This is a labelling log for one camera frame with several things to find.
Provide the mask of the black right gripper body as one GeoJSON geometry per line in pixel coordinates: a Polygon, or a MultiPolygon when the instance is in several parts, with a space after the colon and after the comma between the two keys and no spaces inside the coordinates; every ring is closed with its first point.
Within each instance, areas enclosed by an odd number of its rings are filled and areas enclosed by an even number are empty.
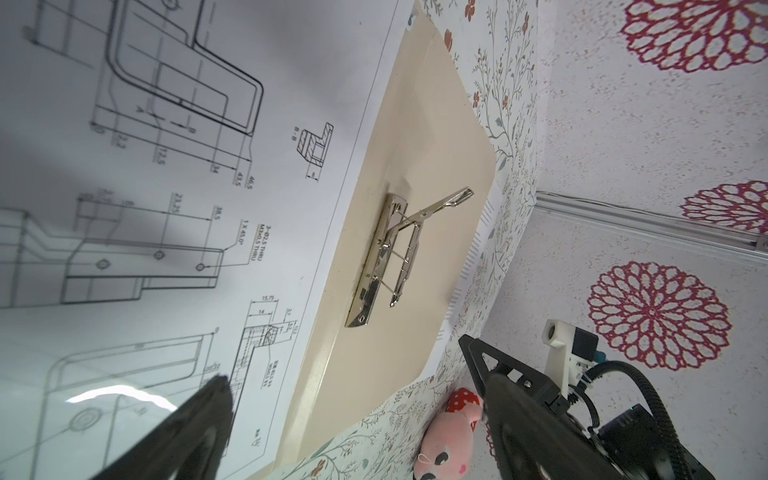
{"type": "Polygon", "coordinates": [[[672,432],[679,440],[674,424],[669,419],[659,422],[640,404],[597,429],[583,426],[570,414],[569,427],[626,479],[679,479],[662,438],[672,432]]]}

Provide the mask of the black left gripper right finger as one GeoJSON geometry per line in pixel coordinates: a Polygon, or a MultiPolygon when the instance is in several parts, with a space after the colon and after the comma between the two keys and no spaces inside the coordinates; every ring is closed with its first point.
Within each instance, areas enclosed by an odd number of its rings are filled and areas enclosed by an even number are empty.
{"type": "Polygon", "coordinates": [[[619,479],[619,471],[500,374],[485,383],[485,412],[504,479],[619,479]]]}

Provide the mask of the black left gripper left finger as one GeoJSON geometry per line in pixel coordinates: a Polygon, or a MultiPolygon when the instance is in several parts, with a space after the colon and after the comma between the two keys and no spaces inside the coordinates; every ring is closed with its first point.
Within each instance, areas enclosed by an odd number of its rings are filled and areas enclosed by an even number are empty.
{"type": "Polygon", "coordinates": [[[232,423],[229,379],[215,376],[95,478],[214,479],[232,423]]]}

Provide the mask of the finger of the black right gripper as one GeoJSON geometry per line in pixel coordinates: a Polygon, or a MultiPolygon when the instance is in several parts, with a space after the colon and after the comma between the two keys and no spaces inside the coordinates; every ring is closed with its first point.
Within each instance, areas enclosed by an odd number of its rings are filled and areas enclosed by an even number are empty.
{"type": "Polygon", "coordinates": [[[485,397],[491,374],[499,374],[521,388],[551,414],[565,414],[567,399],[544,373],[498,350],[483,340],[464,334],[458,340],[475,389],[485,397]]]}

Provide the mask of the white printed text sheet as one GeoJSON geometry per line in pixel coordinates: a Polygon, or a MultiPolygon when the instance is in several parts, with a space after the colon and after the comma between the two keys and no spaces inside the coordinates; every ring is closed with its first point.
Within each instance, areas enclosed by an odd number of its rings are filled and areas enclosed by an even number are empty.
{"type": "Polygon", "coordinates": [[[501,204],[502,187],[498,183],[494,183],[481,211],[477,229],[457,280],[454,295],[450,299],[448,310],[438,332],[435,345],[447,343],[452,329],[458,323],[461,310],[466,303],[468,292],[473,283],[473,277],[481,262],[481,254],[494,230],[501,204]]]}

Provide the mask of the beige manila folder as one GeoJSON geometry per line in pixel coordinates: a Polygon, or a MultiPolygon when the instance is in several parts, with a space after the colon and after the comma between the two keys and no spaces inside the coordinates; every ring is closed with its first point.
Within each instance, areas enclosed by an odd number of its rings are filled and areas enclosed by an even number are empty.
{"type": "Polygon", "coordinates": [[[374,411],[429,371],[495,176],[444,35],[418,4],[344,218],[274,479],[359,478],[392,429],[374,411]]]}

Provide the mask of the white technical drawing sheet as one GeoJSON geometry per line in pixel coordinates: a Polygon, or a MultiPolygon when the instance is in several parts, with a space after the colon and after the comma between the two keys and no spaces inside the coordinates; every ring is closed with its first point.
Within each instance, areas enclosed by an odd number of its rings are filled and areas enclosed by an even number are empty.
{"type": "Polygon", "coordinates": [[[210,378],[274,465],[409,1],[1,5],[1,475],[88,479],[210,378]]]}

